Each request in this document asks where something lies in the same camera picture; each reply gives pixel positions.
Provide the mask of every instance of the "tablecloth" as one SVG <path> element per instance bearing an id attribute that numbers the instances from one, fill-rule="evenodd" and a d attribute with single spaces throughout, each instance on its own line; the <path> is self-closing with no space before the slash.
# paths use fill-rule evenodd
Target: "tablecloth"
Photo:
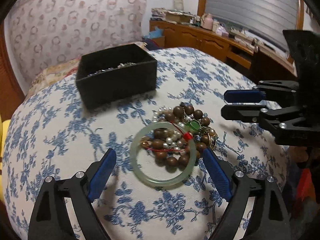
<path id="1" fill-rule="evenodd" d="M 215 189 L 202 160 L 182 183 L 152 189 L 137 180 L 129 161 L 135 134 L 151 122 L 152 110 L 192 103 L 211 120 L 219 136 L 215 153 L 251 177 L 275 177 L 282 188 L 287 175 L 287 147 L 255 123 L 226 121 L 220 115 L 228 89 L 254 84 L 219 60 L 191 48 L 150 52 L 158 60 L 157 89 L 89 112 L 81 102 L 75 75 L 57 82 L 24 102 L 14 113 L 3 157 L 5 205 L 14 230 L 27 239 L 37 194 L 44 179 L 71 178 L 102 158 L 108 148 L 117 163 L 104 191 L 94 203 L 101 223 L 113 239 L 204 239 L 227 206 Z M 275 103 L 267 102 L 271 108 Z M 152 154 L 140 153 L 142 167 L 157 178 L 172 176 L 157 167 Z M 84 239 L 66 199 L 76 237 Z M 249 200 L 236 239 L 248 225 Z"/>

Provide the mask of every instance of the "green pendant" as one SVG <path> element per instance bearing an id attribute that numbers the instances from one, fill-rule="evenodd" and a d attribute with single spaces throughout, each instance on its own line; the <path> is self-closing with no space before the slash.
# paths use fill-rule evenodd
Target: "green pendant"
<path id="1" fill-rule="evenodd" d="M 186 126 L 190 127 L 192 130 L 194 130 L 196 132 L 199 132 L 199 130 L 201 128 L 200 123 L 198 121 L 195 121 L 195 120 L 187 123 Z"/>

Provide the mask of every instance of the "gray blind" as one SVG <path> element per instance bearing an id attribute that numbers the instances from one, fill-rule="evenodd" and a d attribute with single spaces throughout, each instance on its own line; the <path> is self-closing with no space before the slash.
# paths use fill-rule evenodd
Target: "gray blind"
<path id="1" fill-rule="evenodd" d="M 295 29 L 297 7 L 298 0 L 207 0 L 205 11 L 261 34 L 287 50 L 282 30 Z"/>

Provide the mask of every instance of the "green bangle bracelet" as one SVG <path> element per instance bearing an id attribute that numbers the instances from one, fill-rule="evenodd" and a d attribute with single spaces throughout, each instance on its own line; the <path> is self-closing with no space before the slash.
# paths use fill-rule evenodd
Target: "green bangle bracelet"
<path id="1" fill-rule="evenodd" d="M 152 130 L 155 130 L 158 128 L 167 128 L 167 129 L 172 129 L 180 132 L 172 123 L 169 123 L 169 122 L 156 122 L 156 123 L 149 124 L 148 126 L 144 127 L 142 130 L 140 130 L 135 136 L 135 138 L 133 139 L 133 142 L 131 143 L 131 147 L 130 147 L 130 162 L 132 165 L 133 173 L 137 176 L 137 178 L 141 182 L 151 187 L 167 187 L 183 181 L 185 178 L 187 178 L 188 175 L 191 174 L 192 169 L 196 163 L 196 144 L 193 139 L 190 139 L 188 141 L 189 148 L 190 148 L 190 160 L 185 170 L 181 174 L 179 174 L 175 178 L 168 179 L 168 180 L 157 180 L 157 179 L 150 178 L 140 170 L 137 163 L 137 154 L 140 149 L 141 138 L 145 136 L 147 133 L 151 132 Z M 182 130 L 183 133 L 186 132 L 184 129 L 180 127 L 179 129 Z"/>

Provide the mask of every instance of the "open black box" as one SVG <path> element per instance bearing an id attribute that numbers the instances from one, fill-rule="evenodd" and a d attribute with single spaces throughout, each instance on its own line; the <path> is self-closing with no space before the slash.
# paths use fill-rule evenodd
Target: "open black box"
<path id="1" fill-rule="evenodd" d="M 121 63 L 136 65 L 117 68 Z M 99 70 L 106 72 L 88 76 Z M 76 86 L 88 109 L 156 89 L 157 60 L 135 44 L 100 50 L 81 57 Z"/>

